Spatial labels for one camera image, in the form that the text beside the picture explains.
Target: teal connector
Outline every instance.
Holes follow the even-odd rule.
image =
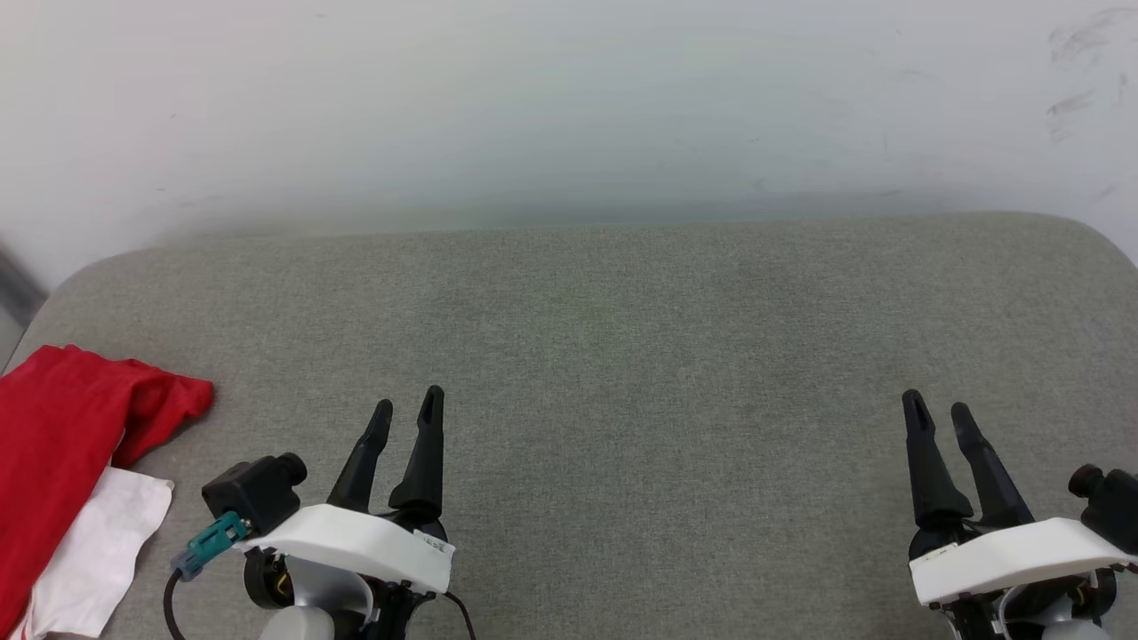
[[[181,572],[180,580],[189,582],[201,573],[206,563],[216,558],[233,543],[249,536],[249,527],[233,511],[225,511],[214,524],[193,536],[185,551],[170,561],[171,568]]]

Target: white label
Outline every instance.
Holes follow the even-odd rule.
[[[438,550],[439,553],[445,555],[447,558],[454,556],[454,544],[439,540],[429,533],[423,533],[418,528],[414,532],[412,532],[412,534],[419,540],[422,540],[427,544],[434,547],[436,550]]]

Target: white wall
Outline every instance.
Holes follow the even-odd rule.
[[[198,233],[951,210],[1135,259],[1131,7],[8,0],[0,240],[48,289]]]

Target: gray sofa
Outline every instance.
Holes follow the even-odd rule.
[[[246,239],[77,273],[19,345],[74,343],[216,383],[137,470],[176,482],[105,637],[166,634],[198,490],[295,451],[322,501],[378,399],[373,507],[428,385],[447,392],[443,522],[479,637],[948,639],[908,577],[900,395],[967,401],[1039,517],[1080,465],[1138,460],[1138,272],[1028,214]],[[951,429],[941,449],[975,500]],[[175,594],[187,638],[269,614],[229,553]],[[1138,627],[1138,579],[1107,629]],[[450,602],[414,638],[465,638]]]

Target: electrical wire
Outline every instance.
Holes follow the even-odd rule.
[[[166,582],[166,590],[162,593],[162,614],[166,616],[166,629],[170,630],[170,637],[174,640],[185,640],[185,637],[178,629],[178,622],[174,621],[174,585],[181,577],[182,569],[174,569]]]
[[[465,621],[467,623],[467,633],[470,634],[470,640],[478,640],[477,638],[475,638],[475,625],[473,623],[470,622],[470,613],[467,612],[467,606],[462,604],[462,600],[460,600],[457,596],[451,593],[450,591],[443,593],[443,596],[446,596],[448,600],[451,600],[455,605],[459,605],[459,609],[462,610],[462,620]]]
[[[1005,612],[1007,610],[1007,604],[1011,602],[1013,598],[1023,592],[1023,588],[1024,585],[1020,584],[1013,586],[1012,589],[1008,589],[1007,593],[1005,593],[1004,598],[1000,599],[999,601],[999,609],[997,609],[999,616],[999,627],[1000,631],[1004,633],[1005,640],[1012,640],[1012,632],[1007,630],[1007,618],[1005,617]]]

